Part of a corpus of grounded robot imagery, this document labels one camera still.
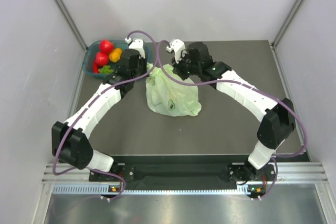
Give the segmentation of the light green plastic bag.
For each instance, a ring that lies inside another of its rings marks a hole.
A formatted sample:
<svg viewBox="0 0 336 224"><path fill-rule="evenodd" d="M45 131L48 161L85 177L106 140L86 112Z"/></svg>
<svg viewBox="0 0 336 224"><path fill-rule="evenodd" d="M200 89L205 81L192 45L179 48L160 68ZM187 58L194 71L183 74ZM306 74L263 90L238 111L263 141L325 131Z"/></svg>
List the light green plastic bag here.
<svg viewBox="0 0 336 224"><path fill-rule="evenodd" d="M154 67L145 85L148 107L155 113L171 117L197 116L202 109L198 87L172 81L161 68Z"/></svg>

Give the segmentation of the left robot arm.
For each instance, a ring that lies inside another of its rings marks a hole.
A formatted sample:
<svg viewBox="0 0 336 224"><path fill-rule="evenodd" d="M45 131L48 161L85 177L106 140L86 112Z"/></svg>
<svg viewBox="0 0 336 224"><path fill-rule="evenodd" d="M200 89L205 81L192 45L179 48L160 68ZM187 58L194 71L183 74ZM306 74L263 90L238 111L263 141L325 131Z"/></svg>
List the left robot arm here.
<svg viewBox="0 0 336 224"><path fill-rule="evenodd" d="M114 159L94 150L89 137L105 114L146 75L145 50L131 47L123 50L116 69L103 79L95 94L73 116L52 126L55 161L65 162L76 169L100 170L107 180L116 179L119 168L113 164Z"/></svg>

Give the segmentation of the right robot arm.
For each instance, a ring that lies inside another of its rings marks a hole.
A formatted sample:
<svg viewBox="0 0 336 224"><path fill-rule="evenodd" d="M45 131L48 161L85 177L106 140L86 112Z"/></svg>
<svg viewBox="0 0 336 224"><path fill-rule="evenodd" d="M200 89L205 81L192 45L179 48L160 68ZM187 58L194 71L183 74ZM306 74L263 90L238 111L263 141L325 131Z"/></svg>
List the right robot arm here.
<svg viewBox="0 0 336 224"><path fill-rule="evenodd" d="M291 114L293 103L284 98L276 101L242 79L229 65L214 61L203 42L186 46L179 39L166 47L172 53L173 72L182 80L198 76L217 91L233 98L250 111L260 122L258 141L244 165L231 171L231 179L243 184L264 174L264 167L275 155L278 147L294 131L295 118Z"/></svg>

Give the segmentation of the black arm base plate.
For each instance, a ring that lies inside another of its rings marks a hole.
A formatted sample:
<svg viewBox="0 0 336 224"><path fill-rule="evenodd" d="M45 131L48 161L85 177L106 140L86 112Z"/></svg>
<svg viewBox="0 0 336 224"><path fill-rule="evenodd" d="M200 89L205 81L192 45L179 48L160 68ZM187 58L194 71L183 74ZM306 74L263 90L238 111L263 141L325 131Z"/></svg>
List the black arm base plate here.
<svg viewBox="0 0 336 224"><path fill-rule="evenodd" d="M205 179L219 182L265 182L275 178L271 164L261 170L255 170L244 163L126 163L114 164L111 173L124 178L127 183L143 182L147 178L155 179Z"/></svg>

